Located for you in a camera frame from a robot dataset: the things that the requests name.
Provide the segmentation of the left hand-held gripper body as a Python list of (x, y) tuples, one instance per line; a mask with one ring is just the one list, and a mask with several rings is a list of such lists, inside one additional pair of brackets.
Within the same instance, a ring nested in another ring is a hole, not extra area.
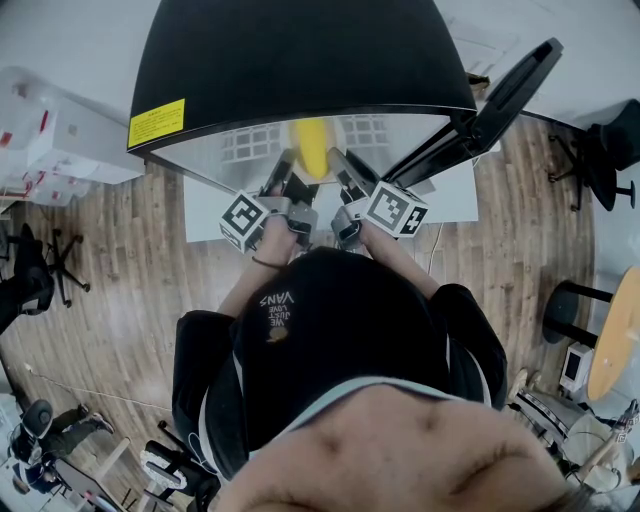
[(276, 217), (286, 222), (300, 248), (308, 250), (317, 227), (318, 213), (291, 185), (306, 188), (292, 175), (288, 179), (271, 180), (256, 196), (239, 191), (219, 222), (224, 238), (241, 253), (255, 250), (263, 237), (266, 221)]

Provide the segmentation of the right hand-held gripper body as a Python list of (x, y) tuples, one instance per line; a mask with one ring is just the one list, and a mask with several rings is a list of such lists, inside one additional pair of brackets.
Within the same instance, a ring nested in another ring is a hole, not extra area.
[(429, 210), (414, 194), (386, 182), (379, 182), (370, 195), (357, 185), (343, 186), (340, 196), (343, 205), (331, 221), (331, 228), (343, 250), (355, 250), (361, 245), (365, 220), (394, 239), (412, 238)]

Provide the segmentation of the yellow corn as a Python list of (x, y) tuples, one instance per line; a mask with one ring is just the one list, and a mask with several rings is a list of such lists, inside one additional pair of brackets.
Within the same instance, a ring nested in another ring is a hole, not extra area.
[(323, 118), (299, 119), (293, 127), (303, 169), (312, 178), (323, 180), (329, 173), (326, 121)]

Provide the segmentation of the black mini fridge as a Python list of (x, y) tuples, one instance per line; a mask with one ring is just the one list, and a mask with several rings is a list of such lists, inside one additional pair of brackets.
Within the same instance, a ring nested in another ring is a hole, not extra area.
[(478, 106), (434, 0), (161, 0), (127, 150), (302, 118), (424, 114), (446, 125), (383, 175), (409, 188), (491, 149), (562, 56), (548, 39)]

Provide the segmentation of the person's right forearm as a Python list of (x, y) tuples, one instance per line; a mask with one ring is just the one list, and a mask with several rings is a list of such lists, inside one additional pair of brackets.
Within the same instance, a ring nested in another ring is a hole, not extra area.
[(361, 223), (359, 238), (370, 256), (411, 282), (431, 299), (440, 285), (414, 260), (400, 243), (367, 220)]

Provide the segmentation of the person's left forearm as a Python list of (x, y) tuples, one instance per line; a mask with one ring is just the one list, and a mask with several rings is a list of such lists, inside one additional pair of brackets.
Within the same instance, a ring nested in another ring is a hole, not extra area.
[(218, 313), (237, 318), (253, 294), (289, 263), (296, 244), (297, 236), (289, 230), (286, 219), (280, 215), (269, 217), (257, 251), (221, 302)]

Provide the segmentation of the large white table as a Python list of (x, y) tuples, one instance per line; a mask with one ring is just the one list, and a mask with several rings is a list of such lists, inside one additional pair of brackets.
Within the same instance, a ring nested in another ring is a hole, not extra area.
[[(191, 141), (174, 148), (178, 163), (196, 174), (211, 178), (225, 188), (216, 188), (193, 178), (184, 180), (186, 240), (221, 240), (219, 220), (232, 203), (238, 189), (256, 192), (267, 181), (283, 150), (257, 159), (225, 161), (224, 151), (215, 142)], [(474, 170), (466, 162), (430, 179), (433, 189), (423, 184), (412, 188), (428, 207), (425, 224), (476, 221), (479, 218)]]

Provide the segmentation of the white cardboard box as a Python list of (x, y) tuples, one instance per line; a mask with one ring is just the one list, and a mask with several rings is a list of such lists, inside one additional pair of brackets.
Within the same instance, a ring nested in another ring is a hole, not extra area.
[(27, 151), (27, 169), (106, 184), (145, 174), (144, 161), (127, 153), (127, 129), (62, 98)]

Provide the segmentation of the clear plastic storage bin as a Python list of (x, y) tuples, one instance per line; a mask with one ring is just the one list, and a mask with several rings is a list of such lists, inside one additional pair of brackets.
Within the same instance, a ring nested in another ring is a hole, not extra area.
[(26, 69), (0, 69), (0, 149), (26, 149), (55, 116), (63, 97), (59, 88)]
[(66, 207), (90, 190), (88, 180), (46, 171), (28, 171), (20, 164), (0, 160), (0, 201), (31, 202)]

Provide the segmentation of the black office chair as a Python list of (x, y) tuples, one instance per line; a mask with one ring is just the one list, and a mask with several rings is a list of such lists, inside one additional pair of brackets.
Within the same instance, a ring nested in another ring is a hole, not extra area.
[(618, 174), (640, 163), (640, 101), (629, 100), (618, 116), (608, 124), (592, 124), (586, 131), (567, 144), (561, 137), (550, 135), (571, 162), (571, 169), (560, 175), (549, 175), (555, 183), (574, 177), (576, 203), (571, 211), (581, 210), (582, 194), (589, 188), (601, 206), (611, 212), (618, 196), (627, 196), (631, 208), (636, 207), (636, 187), (618, 185)]
[(63, 305), (72, 306), (66, 296), (64, 280), (78, 286), (85, 293), (91, 291), (89, 282), (80, 281), (66, 267), (66, 261), (75, 246), (84, 242), (83, 235), (74, 235), (60, 249), (58, 239), (62, 231), (52, 231), (52, 242), (44, 244), (37, 239), (31, 227), (24, 223), (18, 235), (6, 237), (7, 246), (15, 245), (16, 254), (13, 275), (4, 279), (0, 274), (0, 335), (20, 316), (38, 316), (46, 312), (52, 303), (55, 290), (59, 291)]

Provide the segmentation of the small white screen device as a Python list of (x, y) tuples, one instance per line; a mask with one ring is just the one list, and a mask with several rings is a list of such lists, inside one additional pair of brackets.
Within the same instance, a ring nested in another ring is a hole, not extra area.
[(575, 342), (567, 348), (559, 384), (570, 393), (579, 391), (586, 383), (594, 350)]

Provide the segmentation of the round wooden table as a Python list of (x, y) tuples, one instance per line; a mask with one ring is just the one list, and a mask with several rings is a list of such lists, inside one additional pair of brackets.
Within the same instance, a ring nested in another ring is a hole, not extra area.
[(591, 401), (603, 398), (616, 384), (640, 343), (640, 267), (624, 274), (593, 352), (587, 382)]

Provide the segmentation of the black chair with patterned cushion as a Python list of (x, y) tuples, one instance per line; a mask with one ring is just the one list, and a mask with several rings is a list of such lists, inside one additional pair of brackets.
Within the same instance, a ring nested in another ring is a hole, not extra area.
[(208, 512), (221, 489), (218, 473), (175, 436), (165, 420), (159, 421), (157, 428), (176, 448), (155, 440), (147, 442), (140, 453), (141, 466), (160, 490), (145, 489), (144, 496), (153, 503), (154, 511), (177, 512), (171, 497), (178, 493), (191, 499), (186, 512)]

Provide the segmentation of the dark desk with wooden leg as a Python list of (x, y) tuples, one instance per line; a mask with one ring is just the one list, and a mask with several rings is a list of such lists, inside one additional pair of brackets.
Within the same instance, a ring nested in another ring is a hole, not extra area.
[(114, 464), (130, 446), (130, 439), (125, 437), (105, 461), (93, 472), (85, 472), (65, 460), (57, 460), (54, 469), (65, 487), (79, 496), (80, 502), (75, 512), (81, 512), (85, 504), (90, 504), (98, 512), (126, 512), (105, 487), (103, 480)]

